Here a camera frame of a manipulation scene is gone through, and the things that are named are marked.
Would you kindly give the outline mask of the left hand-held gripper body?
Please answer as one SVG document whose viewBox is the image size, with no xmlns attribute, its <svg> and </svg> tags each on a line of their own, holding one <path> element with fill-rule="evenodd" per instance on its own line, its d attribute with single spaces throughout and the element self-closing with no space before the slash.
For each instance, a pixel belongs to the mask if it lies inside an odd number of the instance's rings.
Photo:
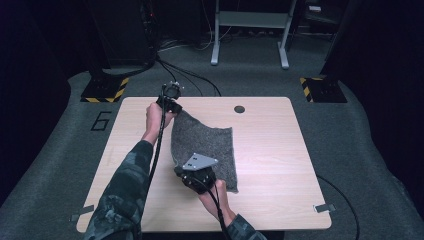
<svg viewBox="0 0 424 240">
<path fill-rule="evenodd" d="M 170 106 L 178 104 L 176 100 L 181 96 L 181 87 L 178 82 L 164 84 L 156 103 L 165 111 L 171 112 Z"/>
</svg>

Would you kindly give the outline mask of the person's left hand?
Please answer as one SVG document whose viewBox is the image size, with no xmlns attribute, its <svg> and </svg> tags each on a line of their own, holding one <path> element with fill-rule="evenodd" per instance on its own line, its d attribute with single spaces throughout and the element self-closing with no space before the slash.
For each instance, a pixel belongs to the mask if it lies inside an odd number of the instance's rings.
<svg viewBox="0 0 424 240">
<path fill-rule="evenodd" d="M 146 130 L 142 139 L 154 145 L 159 137 L 162 122 L 162 108 L 155 102 L 146 109 Z"/>
</svg>

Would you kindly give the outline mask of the person's right hand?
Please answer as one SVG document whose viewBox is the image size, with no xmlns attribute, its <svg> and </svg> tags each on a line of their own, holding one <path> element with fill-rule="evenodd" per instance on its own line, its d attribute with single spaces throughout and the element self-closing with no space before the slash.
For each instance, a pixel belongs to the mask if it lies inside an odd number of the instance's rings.
<svg viewBox="0 0 424 240">
<path fill-rule="evenodd" d="M 198 196 L 205 209 L 227 227 L 236 217 L 228 202 L 226 182 L 218 179 L 212 189 Z"/>
</svg>

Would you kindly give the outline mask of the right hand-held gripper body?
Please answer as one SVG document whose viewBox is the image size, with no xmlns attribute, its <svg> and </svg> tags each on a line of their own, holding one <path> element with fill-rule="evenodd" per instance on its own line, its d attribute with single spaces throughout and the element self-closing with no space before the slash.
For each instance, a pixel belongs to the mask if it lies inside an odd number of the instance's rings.
<svg viewBox="0 0 424 240">
<path fill-rule="evenodd" d="M 185 186 L 197 194 L 204 194 L 212 188 L 216 182 L 216 174 L 213 167 L 218 164 L 216 158 L 194 153 L 189 160 L 182 165 L 180 177 Z"/>
</svg>

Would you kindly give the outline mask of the black hazard-striped stand base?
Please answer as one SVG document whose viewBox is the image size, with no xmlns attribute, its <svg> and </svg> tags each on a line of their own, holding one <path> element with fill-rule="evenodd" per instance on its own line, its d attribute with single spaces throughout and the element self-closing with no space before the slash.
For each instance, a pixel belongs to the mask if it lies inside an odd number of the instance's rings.
<svg viewBox="0 0 424 240">
<path fill-rule="evenodd" d="M 117 102 L 123 95 L 128 82 L 128 78 L 91 79 L 82 92 L 80 101 L 90 103 Z"/>
<path fill-rule="evenodd" d="M 330 81 L 326 78 L 301 77 L 300 83 L 303 93 L 308 102 L 311 103 L 346 103 L 347 99 L 343 94 L 337 81 Z"/>
</svg>

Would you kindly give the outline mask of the grey felt cloth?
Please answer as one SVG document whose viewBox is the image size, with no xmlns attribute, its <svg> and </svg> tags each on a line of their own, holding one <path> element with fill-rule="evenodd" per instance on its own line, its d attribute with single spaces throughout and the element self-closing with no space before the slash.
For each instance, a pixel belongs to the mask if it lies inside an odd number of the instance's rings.
<svg viewBox="0 0 424 240">
<path fill-rule="evenodd" d="M 175 166 L 182 167 L 194 153 L 217 159 L 218 163 L 212 167 L 216 177 L 226 182 L 228 191 L 238 192 L 231 127 L 209 127 L 186 111 L 179 113 L 171 132 L 171 155 Z"/>
</svg>

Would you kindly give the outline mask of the black computer cabinet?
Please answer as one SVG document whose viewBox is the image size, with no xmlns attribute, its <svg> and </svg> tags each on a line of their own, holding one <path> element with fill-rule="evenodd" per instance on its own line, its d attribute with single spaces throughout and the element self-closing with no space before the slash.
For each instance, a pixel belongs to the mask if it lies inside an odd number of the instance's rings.
<svg viewBox="0 0 424 240">
<path fill-rule="evenodd" d="M 150 0 L 87 0 L 108 63 L 149 68 L 157 53 Z"/>
</svg>

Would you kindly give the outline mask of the white metal stand frame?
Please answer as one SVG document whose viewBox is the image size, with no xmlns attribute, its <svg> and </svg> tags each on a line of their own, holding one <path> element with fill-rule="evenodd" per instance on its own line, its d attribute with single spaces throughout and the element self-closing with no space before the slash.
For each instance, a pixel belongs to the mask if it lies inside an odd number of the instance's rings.
<svg viewBox="0 0 424 240">
<path fill-rule="evenodd" d="M 214 45 L 211 55 L 211 65 L 216 66 L 219 62 L 220 51 L 220 28 L 225 27 L 253 27 L 283 29 L 281 41 L 277 43 L 280 64 L 284 70 L 289 68 L 286 43 L 289 36 L 292 19 L 297 0 L 290 0 L 290 9 L 287 13 L 262 13 L 262 12 L 239 12 L 223 11 L 220 9 L 220 0 L 215 3 L 214 21 Z"/>
</svg>

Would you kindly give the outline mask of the grey tape strip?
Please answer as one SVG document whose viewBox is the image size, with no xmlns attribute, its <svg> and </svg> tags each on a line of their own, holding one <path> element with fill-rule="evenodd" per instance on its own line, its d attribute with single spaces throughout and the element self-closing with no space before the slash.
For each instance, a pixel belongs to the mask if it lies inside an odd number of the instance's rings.
<svg viewBox="0 0 424 240">
<path fill-rule="evenodd" d="M 93 212 L 93 211 L 94 211 L 93 205 L 85 206 L 85 207 L 79 209 L 76 213 L 71 214 L 69 221 L 70 222 L 77 222 L 81 215 L 84 215 L 84 214 L 87 214 L 87 213 L 90 213 L 90 212 Z"/>
<path fill-rule="evenodd" d="M 314 205 L 313 206 L 314 210 L 317 213 L 322 213 L 322 212 L 333 212 L 336 210 L 336 207 L 334 204 L 321 204 L 321 205 Z"/>
</svg>

